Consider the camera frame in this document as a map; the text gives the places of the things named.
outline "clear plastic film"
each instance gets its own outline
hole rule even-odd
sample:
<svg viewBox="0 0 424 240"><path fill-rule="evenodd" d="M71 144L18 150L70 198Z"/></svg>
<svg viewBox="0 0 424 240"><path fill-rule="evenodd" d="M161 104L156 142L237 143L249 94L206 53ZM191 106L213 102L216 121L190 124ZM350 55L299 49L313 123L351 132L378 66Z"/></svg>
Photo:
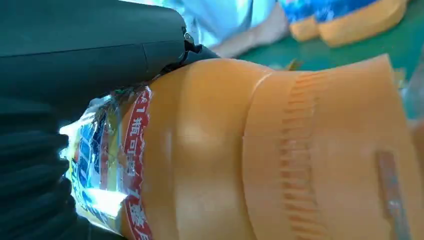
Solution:
<svg viewBox="0 0 424 240"><path fill-rule="evenodd" d="M129 240L152 239L141 196L151 97L143 86L89 107L73 125L64 153L77 212Z"/></svg>

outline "ridged bottle cap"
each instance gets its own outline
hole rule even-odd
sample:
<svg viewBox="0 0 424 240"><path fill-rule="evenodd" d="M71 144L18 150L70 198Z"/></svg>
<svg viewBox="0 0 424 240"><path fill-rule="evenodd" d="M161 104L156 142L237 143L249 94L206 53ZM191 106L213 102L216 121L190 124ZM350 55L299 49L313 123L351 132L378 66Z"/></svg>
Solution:
<svg viewBox="0 0 424 240"><path fill-rule="evenodd" d="M404 116L387 56L269 76L243 138L256 238L424 239L423 179Z"/></svg>

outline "blue label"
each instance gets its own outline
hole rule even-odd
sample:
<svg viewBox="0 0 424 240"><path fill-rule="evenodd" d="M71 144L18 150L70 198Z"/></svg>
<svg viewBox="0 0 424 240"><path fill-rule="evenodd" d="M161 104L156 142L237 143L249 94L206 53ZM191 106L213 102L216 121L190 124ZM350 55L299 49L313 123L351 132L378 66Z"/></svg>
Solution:
<svg viewBox="0 0 424 240"><path fill-rule="evenodd" d="M281 5L290 24L309 18L314 14L312 0L282 0Z"/></svg>
<svg viewBox="0 0 424 240"><path fill-rule="evenodd" d="M104 213L93 207L93 200L86 194L85 190L89 188L98 188L98 177L93 175L100 174L99 154L100 142L106 114L99 121L95 121L80 128L80 141L78 151L78 159L73 159L72 162L72 187L75 193L76 200L82 208L97 219L107 224L107 217Z"/></svg>
<svg viewBox="0 0 424 240"><path fill-rule="evenodd" d="M318 23L325 23L344 17L356 10L364 8L378 0L315 0L315 19Z"/></svg>

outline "blue label in background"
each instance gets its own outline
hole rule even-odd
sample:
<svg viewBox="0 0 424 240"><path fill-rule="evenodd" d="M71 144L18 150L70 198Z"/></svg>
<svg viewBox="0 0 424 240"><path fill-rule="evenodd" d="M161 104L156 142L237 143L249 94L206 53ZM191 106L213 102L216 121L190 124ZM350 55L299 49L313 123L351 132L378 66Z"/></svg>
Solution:
<svg viewBox="0 0 424 240"><path fill-rule="evenodd" d="M281 0L280 3L290 24L314 14L312 0Z"/></svg>
<svg viewBox="0 0 424 240"><path fill-rule="evenodd" d="M315 19L325 23L344 17L378 0L314 0Z"/></svg>

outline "orange bottle in background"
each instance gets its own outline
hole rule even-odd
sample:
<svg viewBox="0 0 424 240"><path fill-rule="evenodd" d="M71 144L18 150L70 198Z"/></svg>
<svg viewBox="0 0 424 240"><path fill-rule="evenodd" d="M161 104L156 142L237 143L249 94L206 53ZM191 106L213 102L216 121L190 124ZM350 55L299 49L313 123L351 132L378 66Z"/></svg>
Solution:
<svg viewBox="0 0 424 240"><path fill-rule="evenodd" d="M315 18L321 38L331 47L354 43L398 24L406 0L317 0Z"/></svg>

